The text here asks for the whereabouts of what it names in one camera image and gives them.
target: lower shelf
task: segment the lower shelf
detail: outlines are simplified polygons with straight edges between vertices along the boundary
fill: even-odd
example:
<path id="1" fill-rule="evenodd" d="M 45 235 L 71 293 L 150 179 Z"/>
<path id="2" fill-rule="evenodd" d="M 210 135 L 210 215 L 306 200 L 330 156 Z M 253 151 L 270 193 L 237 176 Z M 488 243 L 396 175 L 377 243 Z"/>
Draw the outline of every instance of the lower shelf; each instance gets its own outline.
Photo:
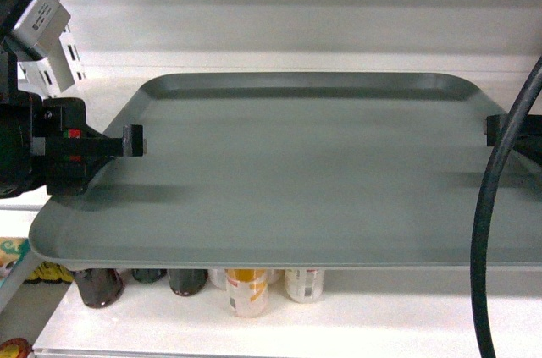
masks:
<path id="1" fill-rule="evenodd" d="M 156 356 L 477 356 L 468 271 L 401 268 L 327 271 L 323 299 L 299 305 L 270 287 L 259 318 L 229 310 L 210 283 L 189 298 L 167 280 L 126 289 L 108 308 L 82 305 L 72 285 L 34 348 L 38 357 Z M 542 272 L 498 268 L 488 275 L 499 355 L 538 356 Z"/>

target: plastic tray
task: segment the plastic tray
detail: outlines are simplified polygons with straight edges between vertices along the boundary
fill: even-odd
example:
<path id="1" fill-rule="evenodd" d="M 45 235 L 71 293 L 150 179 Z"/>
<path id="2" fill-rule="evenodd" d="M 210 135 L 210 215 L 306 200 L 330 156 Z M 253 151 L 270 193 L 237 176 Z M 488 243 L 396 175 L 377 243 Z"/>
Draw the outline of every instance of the plastic tray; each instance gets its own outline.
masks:
<path id="1" fill-rule="evenodd" d="M 443 74 L 160 77 L 106 131 L 143 124 L 148 153 L 53 197 L 30 244 L 73 269 L 466 265 L 494 113 Z M 539 175 L 509 161 L 494 264 L 542 262 Z"/>

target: brown bottle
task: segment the brown bottle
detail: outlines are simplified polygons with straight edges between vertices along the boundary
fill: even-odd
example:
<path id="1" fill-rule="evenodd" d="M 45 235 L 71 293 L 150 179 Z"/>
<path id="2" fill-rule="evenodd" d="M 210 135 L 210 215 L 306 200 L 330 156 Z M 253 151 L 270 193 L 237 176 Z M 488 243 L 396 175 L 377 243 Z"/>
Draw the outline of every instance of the brown bottle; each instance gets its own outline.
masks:
<path id="1" fill-rule="evenodd" d="M 176 295 L 192 296 L 207 282 L 207 269 L 168 269 L 168 278 Z"/>
<path id="2" fill-rule="evenodd" d="M 85 305 L 99 309 L 116 301 L 124 284 L 115 269 L 93 268 L 72 272 Z"/>

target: black cable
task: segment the black cable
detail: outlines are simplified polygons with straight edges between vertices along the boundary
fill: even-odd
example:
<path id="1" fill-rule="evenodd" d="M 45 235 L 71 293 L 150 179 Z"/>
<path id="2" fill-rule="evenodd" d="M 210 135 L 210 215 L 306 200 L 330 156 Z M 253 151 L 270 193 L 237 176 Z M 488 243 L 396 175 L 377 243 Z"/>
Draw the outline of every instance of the black cable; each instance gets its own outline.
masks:
<path id="1" fill-rule="evenodd" d="M 505 125 L 499 133 L 495 147 L 489 157 L 478 194 L 471 242 L 470 272 L 474 329 L 482 358 L 495 358 L 495 349 L 489 327 L 485 271 L 487 265 L 489 226 L 491 224 L 493 206 L 495 205 L 497 186 L 501 178 L 502 169 L 505 167 L 506 159 L 516 142 L 519 129 L 540 90 L 542 90 L 542 57 L 534 65 L 533 70 L 508 113 Z"/>

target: bottle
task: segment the bottle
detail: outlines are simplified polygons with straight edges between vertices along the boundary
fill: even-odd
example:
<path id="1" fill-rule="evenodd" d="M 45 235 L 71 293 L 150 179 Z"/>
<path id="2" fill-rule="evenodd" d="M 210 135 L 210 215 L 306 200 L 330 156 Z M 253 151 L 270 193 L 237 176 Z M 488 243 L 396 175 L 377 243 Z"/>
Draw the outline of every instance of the bottle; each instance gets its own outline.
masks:
<path id="1" fill-rule="evenodd" d="M 323 269 L 286 269 L 285 287 L 288 295 L 298 303 L 313 303 L 324 290 Z"/>
<path id="2" fill-rule="evenodd" d="M 226 290 L 230 306 L 238 317 L 255 317 L 268 304 L 265 269 L 226 269 Z"/>
<path id="3" fill-rule="evenodd" d="M 132 277 L 142 284 L 152 284 L 163 278 L 165 269 L 132 269 Z"/>
<path id="4" fill-rule="evenodd" d="M 124 283 L 114 269 L 84 269 L 71 273 L 85 305 L 99 309 L 116 301 L 124 290 Z"/>
<path id="5" fill-rule="evenodd" d="M 192 296 L 207 282 L 207 269 L 168 269 L 169 287 L 179 296 Z"/>
<path id="6" fill-rule="evenodd" d="M 226 271 L 222 269 L 209 269 L 209 279 L 217 288 L 226 290 Z"/>
<path id="7" fill-rule="evenodd" d="M 282 278 L 282 269 L 268 269 L 268 284 L 276 284 Z"/>

